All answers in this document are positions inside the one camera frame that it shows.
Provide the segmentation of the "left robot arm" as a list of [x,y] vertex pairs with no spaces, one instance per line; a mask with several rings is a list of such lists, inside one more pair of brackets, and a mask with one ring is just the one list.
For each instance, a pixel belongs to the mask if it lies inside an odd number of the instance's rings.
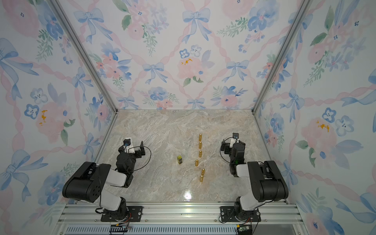
[[96,205],[95,212],[102,215],[102,221],[130,221],[133,214],[126,199],[107,191],[105,186],[128,188],[137,171],[136,161],[146,155],[146,149],[144,143],[133,146],[131,139],[125,139],[118,149],[115,169],[110,164],[84,162],[65,183],[63,197]]

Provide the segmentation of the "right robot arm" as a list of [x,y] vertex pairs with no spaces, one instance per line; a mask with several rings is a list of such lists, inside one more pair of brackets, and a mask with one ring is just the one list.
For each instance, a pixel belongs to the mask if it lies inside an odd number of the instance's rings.
[[234,177],[249,179],[251,186],[250,192],[236,199],[229,217],[238,221],[260,221],[259,207],[287,199],[289,189],[275,161],[246,162],[245,147],[237,135],[224,139],[220,146],[220,155],[230,158],[227,161],[230,173]]

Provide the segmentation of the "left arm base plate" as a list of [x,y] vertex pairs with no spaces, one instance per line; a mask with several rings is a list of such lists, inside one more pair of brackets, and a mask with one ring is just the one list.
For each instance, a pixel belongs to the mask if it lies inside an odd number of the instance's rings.
[[142,213],[142,206],[126,206],[120,208],[118,211],[104,210],[102,212],[101,222],[140,222]]

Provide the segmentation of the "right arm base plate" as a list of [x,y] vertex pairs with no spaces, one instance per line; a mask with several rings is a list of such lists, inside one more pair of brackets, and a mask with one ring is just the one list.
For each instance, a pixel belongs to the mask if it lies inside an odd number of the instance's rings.
[[260,212],[258,209],[254,211],[244,211],[236,209],[234,206],[220,207],[220,221],[221,222],[261,222]]

